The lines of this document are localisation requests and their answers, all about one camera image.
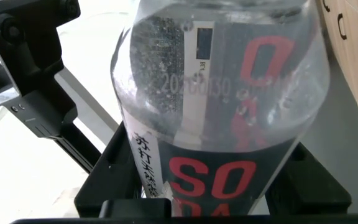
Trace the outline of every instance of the plastic bottle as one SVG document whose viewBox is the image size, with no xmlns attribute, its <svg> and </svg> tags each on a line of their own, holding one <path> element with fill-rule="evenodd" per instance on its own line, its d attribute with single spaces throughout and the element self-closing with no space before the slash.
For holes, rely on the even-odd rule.
<svg viewBox="0 0 358 224">
<path fill-rule="evenodd" d="M 310 0 L 141 0 L 112 81 L 148 197 L 246 215 L 313 122 L 329 65 Z"/>
</svg>

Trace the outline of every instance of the red letter o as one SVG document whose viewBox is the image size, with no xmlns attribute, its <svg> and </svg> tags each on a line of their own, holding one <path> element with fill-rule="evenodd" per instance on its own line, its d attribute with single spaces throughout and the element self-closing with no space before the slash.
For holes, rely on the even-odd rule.
<svg viewBox="0 0 358 224">
<path fill-rule="evenodd" d="M 242 173 L 236 191 L 231 194 L 224 194 L 223 190 L 226 185 L 227 177 L 233 169 L 243 169 L 244 172 Z M 214 185 L 212 187 L 212 195 L 218 199 L 229 199 L 240 195 L 246 190 L 255 170 L 256 163 L 252 161 L 236 161 L 224 164 L 216 171 Z"/>
</svg>

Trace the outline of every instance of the black metal bracket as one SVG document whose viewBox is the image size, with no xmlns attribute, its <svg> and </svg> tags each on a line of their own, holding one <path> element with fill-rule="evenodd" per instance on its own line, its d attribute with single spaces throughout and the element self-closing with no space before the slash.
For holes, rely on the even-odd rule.
<svg viewBox="0 0 358 224">
<path fill-rule="evenodd" d="M 64 68 L 56 28 L 80 13 L 78 0 L 0 1 L 0 91 L 14 86 L 20 93 L 0 97 L 0 105 L 90 173 L 101 154 L 73 124 L 76 105 L 55 80 Z"/>
</svg>

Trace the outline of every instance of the bubble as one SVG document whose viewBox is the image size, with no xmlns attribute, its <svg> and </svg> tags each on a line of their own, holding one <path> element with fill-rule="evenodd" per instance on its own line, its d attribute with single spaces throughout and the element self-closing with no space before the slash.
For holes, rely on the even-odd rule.
<svg viewBox="0 0 358 224">
<path fill-rule="evenodd" d="M 237 98 L 241 101 L 244 101 L 248 98 L 249 96 L 249 93 L 248 93 L 248 90 L 246 89 L 241 89 L 237 92 Z"/>
<path fill-rule="evenodd" d="M 289 97 L 285 98 L 283 101 L 282 107 L 285 109 L 290 109 L 291 105 L 292 105 L 292 99 Z"/>
<path fill-rule="evenodd" d="M 185 31 L 185 32 L 189 32 L 189 31 L 192 31 L 193 28 L 194 28 L 194 23 L 193 21 L 185 21 L 185 22 L 182 22 L 180 24 L 180 28 Z"/>
<path fill-rule="evenodd" d="M 246 106 L 240 105 L 237 107 L 237 113 L 239 115 L 245 115 L 245 113 L 247 112 L 248 108 Z"/>
<path fill-rule="evenodd" d="M 253 126 L 256 124 L 256 117 L 250 118 L 247 120 L 249 126 Z"/>
</svg>

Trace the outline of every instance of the screw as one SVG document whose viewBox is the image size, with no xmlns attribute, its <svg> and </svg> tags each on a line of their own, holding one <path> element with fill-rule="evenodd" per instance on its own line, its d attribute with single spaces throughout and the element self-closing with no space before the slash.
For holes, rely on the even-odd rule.
<svg viewBox="0 0 358 224">
<path fill-rule="evenodd" d="M 16 113 L 19 111 L 15 106 L 11 107 L 11 109 L 13 110 L 13 112 L 16 112 Z"/>
<path fill-rule="evenodd" d="M 14 18 L 7 18 L 2 22 L 1 35 L 10 44 L 19 45 L 25 41 L 24 30 Z"/>
</svg>

